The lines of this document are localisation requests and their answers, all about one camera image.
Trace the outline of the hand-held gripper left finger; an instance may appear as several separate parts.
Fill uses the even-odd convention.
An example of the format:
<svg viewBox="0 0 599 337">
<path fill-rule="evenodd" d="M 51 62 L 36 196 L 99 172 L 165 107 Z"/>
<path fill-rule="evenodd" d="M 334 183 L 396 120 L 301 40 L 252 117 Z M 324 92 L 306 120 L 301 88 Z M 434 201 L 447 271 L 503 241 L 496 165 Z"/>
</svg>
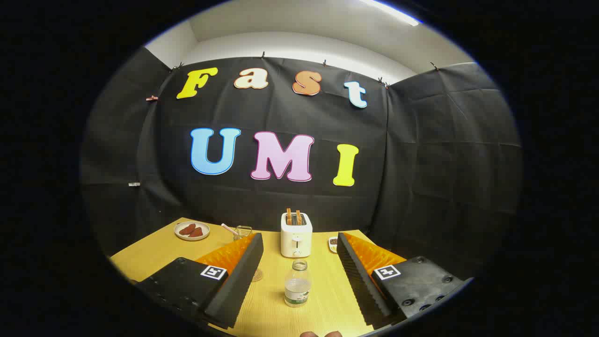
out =
<svg viewBox="0 0 599 337">
<path fill-rule="evenodd" d="M 262 256 L 253 233 L 196 260 L 178 257 L 136 286 L 187 320 L 233 328 Z"/>
</svg>

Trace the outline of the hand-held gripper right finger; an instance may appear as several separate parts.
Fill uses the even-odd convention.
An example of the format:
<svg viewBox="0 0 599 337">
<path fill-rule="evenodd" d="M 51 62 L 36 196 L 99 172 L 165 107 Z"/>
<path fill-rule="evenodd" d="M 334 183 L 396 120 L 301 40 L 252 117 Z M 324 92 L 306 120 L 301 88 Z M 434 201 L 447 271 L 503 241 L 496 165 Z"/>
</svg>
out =
<svg viewBox="0 0 599 337">
<path fill-rule="evenodd" d="M 347 232 L 337 243 L 365 323 L 376 330 L 413 321 L 468 286 L 425 256 L 406 259 Z"/>
</svg>

